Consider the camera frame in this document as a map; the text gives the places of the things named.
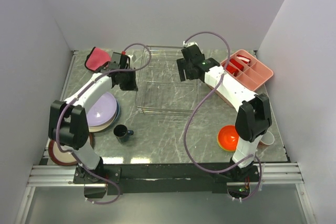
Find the wire dish rack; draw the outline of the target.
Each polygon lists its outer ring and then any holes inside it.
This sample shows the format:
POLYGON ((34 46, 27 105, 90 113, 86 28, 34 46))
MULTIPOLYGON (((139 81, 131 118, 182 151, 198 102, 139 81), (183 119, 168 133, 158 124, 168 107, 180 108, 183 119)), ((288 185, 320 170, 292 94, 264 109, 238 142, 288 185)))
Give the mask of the wire dish rack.
POLYGON ((135 106, 147 114, 188 116, 200 100, 198 80, 180 81, 177 60, 182 48, 148 46, 150 63, 137 73, 135 106))

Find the dark blue mug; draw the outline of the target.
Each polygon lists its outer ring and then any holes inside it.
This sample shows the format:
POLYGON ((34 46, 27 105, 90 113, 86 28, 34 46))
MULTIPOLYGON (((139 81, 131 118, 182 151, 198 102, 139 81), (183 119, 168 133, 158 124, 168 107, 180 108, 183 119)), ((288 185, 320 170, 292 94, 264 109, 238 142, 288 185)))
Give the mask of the dark blue mug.
POLYGON ((134 134, 134 131, 129 130, 123 124, 119 124, 113 129, 113 134, 120 143, 125 143, 128 141, 129 137, 134 134))

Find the pink compartment tray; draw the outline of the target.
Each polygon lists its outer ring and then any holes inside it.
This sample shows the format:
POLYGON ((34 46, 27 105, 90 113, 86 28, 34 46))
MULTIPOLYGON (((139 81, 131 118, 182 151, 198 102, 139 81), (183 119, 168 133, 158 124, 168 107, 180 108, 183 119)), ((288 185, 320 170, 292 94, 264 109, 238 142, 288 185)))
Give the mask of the pink compartment tray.
POLYGON ((255 97, 256 91, 265 84, 273 75, 273 71, 256 59, 249 52, 241 49, 230 56, 244 66, 237 76, 224 70, 227 60, 220 62, 220 66, 214 66, 205 73, 204 83, 215 88, 215 92, 235 110, 238 110, 243 101, 250 101, 255 97), (237 59, 237 55, 251 59, 250 66, 237 59))

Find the orange bowl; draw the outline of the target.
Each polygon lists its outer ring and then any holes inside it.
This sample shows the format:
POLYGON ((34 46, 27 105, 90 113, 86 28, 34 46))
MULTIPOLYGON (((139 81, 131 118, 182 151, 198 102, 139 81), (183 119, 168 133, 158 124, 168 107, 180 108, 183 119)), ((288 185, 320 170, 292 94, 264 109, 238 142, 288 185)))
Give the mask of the orange bowl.
POLYGON ((221 128, 217 135, 217 141, 227 141, 227 142, 235 142, 238 143, 239 135, 236 132, 234 125, 227 125, 221 128))

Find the pink mug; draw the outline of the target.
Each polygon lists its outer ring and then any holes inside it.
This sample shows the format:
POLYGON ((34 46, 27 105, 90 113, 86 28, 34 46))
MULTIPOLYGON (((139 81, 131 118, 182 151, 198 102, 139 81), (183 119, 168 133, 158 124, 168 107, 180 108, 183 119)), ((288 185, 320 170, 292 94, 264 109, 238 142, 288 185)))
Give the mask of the pink mug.
POLYGON ((274 135, 270 132, 267 131, 262 138, 259 141, 259 145, 261 146, 271 146, 275 142, 275 137, 274 135))

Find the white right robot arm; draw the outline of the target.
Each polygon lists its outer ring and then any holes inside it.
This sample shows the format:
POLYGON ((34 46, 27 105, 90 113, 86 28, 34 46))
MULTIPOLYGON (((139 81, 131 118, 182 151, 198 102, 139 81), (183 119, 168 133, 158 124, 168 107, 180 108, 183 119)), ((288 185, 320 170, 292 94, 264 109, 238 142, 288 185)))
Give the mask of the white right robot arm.
POLYGON ((272 125, 269 98, 264 93, 257 94, 245 88, 234 79, 227 69, 230 59, 221 65, 213 58, 205 58, 196 43, 190 43, 181 52, 183 57, 176 61, 180 80, 199 79, 212 87, 210 93, 193 110, 185 129, 189 128, 197 110, 215 91, 218 91, 237 111, 235 130, 238 133, 238 143, 230 160, 230 166, 222 170, 210 170, 195 160, 192 160, 192 163, 207 173, 220 174, 230 171, 232 179, 242 181, 248 175, 248 167, 256 159, 259 141, 272 125))

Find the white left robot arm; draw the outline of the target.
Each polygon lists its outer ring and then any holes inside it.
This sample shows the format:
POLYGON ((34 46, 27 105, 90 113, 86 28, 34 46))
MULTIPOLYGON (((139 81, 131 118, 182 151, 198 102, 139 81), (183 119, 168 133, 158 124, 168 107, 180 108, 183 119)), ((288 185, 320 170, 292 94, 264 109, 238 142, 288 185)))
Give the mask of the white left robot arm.
POLYGON ((115 86, 123 91, 137 91, 135 71, 131 67, 131 56, 114 52, 92 69, 89 81, 75 94, 64 101, 56 100, 50 106, 48 137, 55 141, 62 153, 71 154, 86 167, 86 176, 93 183, 104 179, 105 170, 102 158, 87 142, 87 113, 115 86))

